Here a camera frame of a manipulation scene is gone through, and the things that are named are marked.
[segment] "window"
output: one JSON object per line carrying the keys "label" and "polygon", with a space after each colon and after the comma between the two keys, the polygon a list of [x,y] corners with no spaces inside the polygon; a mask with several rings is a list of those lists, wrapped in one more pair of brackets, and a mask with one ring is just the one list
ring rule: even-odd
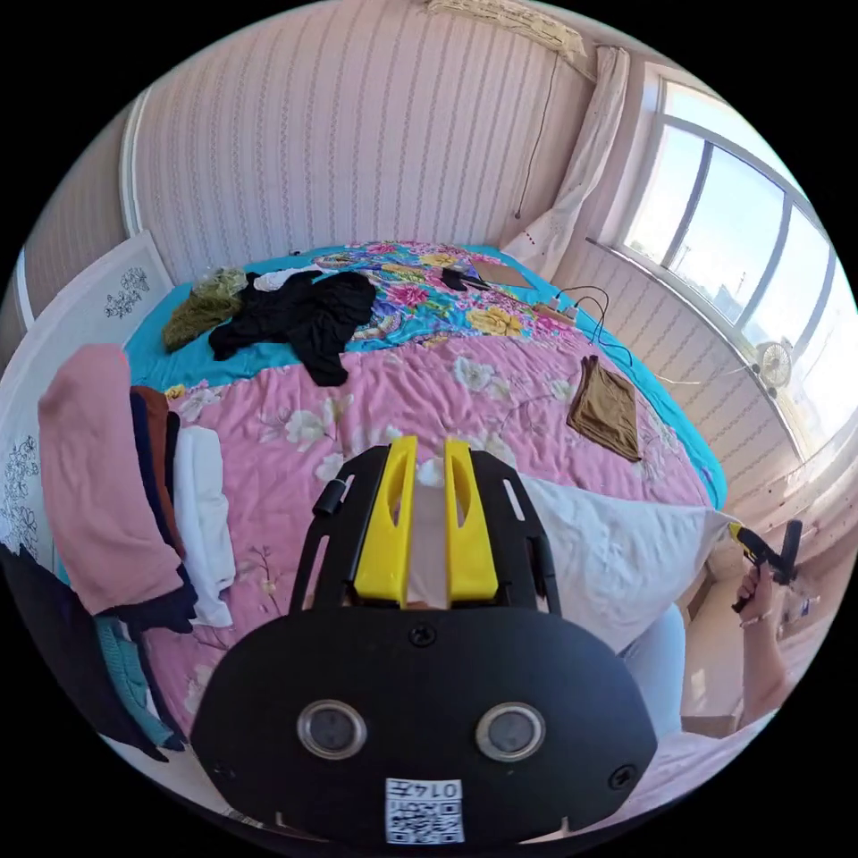
{"label": "window", "polygon": [[810,456],[858,410],[858,308],[828,235],[792,173],[732,107],[660,79],[643,170],[617,245],[710,320],[752,363],[782,342],[778,391]]}

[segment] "bed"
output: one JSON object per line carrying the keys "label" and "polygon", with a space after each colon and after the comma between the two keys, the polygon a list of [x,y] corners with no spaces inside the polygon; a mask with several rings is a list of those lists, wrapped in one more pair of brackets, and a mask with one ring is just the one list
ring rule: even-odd
{"label": "bed", "polygon": [[[481,261],[516,268],[527,288],[460,292],[443,283],[443,266],[475,273],[473,263]],[[534,311],[555,290],[511,257],[482,246],[384,242],[320,248],[247,269],[305,265],[359,270],[377,289],[373,319],[356,331],[343,357],[349,379],[340,388],[316,387],[291,349],[272,343],[216,362],[201,337],[168,355],[160,332],[190,283],[163,298],[126,346],[132,381],[174,388],[180,395],[172,408],[182,423],[214,429],[223,452],[237,567],[224,599],[233,626],[197,627],[193,635],[147,632],[159,689],[186,735],[223,654],[286,612],[324,483],[345,459],[370,446],[417,436],[417,483],[429,518],[449,436],[509,462],[538,492],[540,486],[575,486],[683,509],[720,509],[726,499],[718,461],[652,373],[609,333],[596,332],[596,321],[582,311],[575,327]],[[594,335],[598,340],[591,342]],[[598,354],[606,369],[624,374],[637,389],[640,462],[559,431],[587,354]],[[432,530],[432,522],[424,524]],[[442,555],[437,560],[442,563]],[[413,568],[409,598],[433,598]]]}

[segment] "bracelet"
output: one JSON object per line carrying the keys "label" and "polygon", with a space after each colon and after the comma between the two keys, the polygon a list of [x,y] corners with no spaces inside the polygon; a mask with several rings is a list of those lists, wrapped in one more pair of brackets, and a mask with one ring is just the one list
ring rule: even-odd
{"label": "bracelet", "polygon": [[767,610],[764,614],[758,614],[756,617],[751,617],[750,619],[743,619],[741,623],[739,623],[739,628],[746,628],[748,626],[752,626],[754,623],[762,622],[764,619],[768,619],[771,616],[771,608]]}

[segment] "window frame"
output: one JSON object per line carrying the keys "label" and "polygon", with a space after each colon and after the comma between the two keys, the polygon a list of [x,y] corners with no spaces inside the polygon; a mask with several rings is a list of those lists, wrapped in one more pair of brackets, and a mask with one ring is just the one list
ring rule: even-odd
{"label": "window frame", "polygon": [[[778,269],[778,264],[783,256],[784,247],[787,243],[789,224],[793,210],[794,208],[798,209],[798,211],[807,218],[808,222],[819,231],[822,238],[828,243],[829,257],[822,284],[820,286],[820,292],[817,295],[813,309],[801,334],[793,344],[792,359],[793,362],[795,362],[804,353],[813,334],[816,332],[822,318],[822,314],[825,311],[826,303],[828,302],[831,294],[831,285],[834,281],[837,261],[837,254],[835,253],[831,238],[822,226],[820,218],[817,216],[807,197],[805,197],[802,192],[787,178],[781,176],[751,152],[738,146],[731,140],[722,137],[714,131],[710,131],[694,122],[666,115],[664,111],[668,84],[676,84],[681,87],[696,89],[698,92],[701,92],[706,96],[715,97],[721,101],[723,100],[708,87],[704,86],[699,81],[696,81],[696,79],[692,79],[689,75],[683,74],[678,70],[672,70],[655,64],[648,64],[643,86],[643,105],[641,110],[641,121],[639,124],[639,133],[645,135],[645,142],[643,143],[641,157],[635,171],[635,179],[630,184],[629,194],[623,202],[618,219],[615,221],[616,229],[611,230],[614,233],[614,239],[613,241],[607,240],[605,243],[609,244],[610,247],[621,255],[636,262],[676,292],[729,342],[729,344],[736,350],[739,357],[744,359],[744,361],[750,365],[756,361],[757,348],[755,348],[744,336],[742,329],[753,315],[753,312],[760,305],[763,296],[766,294],[766,291],[771,284],[771,279]],[[646,257],[629,247],[625,242],[628,237],[628,232],[632,227],[632,223],[634,222],[641,204],[644,201],[644,194],[646,193],[647,186],[656,166],[659,147],[667,128],[673,128],[695,135],[702,141],[703,151],[701,154],[700,164],[698,165],[697,176],[689,199],[686,203],[686,210],[679,220],[677,229],[668,245],[668,249],[664,257],[660,262],[654,262],[649,257]],[[742,313],[734,323],[731,323],[729,319],[723,316],[708,300],[706,300],[703,295],[685,283],[668,268],[682,246],[683,238],[687,234],[688,227],[691,224],[694,213],[700,202],[701,194],[705,186],[706,175],[711,164],[712,153],[715,148],[719,148],[727,154],[748,164],[748,166],[752,167],[778,187],[784,195],[780,225],[778,227],[778,237],[772,249],[769,262],[763,270],[761,278],[745,304]],[[788,400],[789,398],[787,396],[778,396],[773,400],[772,404],[781,414],[791,439],[796,446],[796,452],[799,453],[801,458],[809,458],[812,454],[812,447],[814,445],[811,443],[809,438],[804,436],[801,428],[802,421],[798,418],[792,403]]]}

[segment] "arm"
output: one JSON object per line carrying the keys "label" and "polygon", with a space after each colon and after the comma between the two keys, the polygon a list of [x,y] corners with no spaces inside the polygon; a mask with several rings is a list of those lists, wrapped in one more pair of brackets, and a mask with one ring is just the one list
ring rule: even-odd
{"label": "arm", "polygon": [[771,568],[753,568],[742,580],[738,596],[749,598],[739,620],[743,624],[744,707],[739,727],[777,709],[792,691],[778,650],[776,617],[772,612]]}

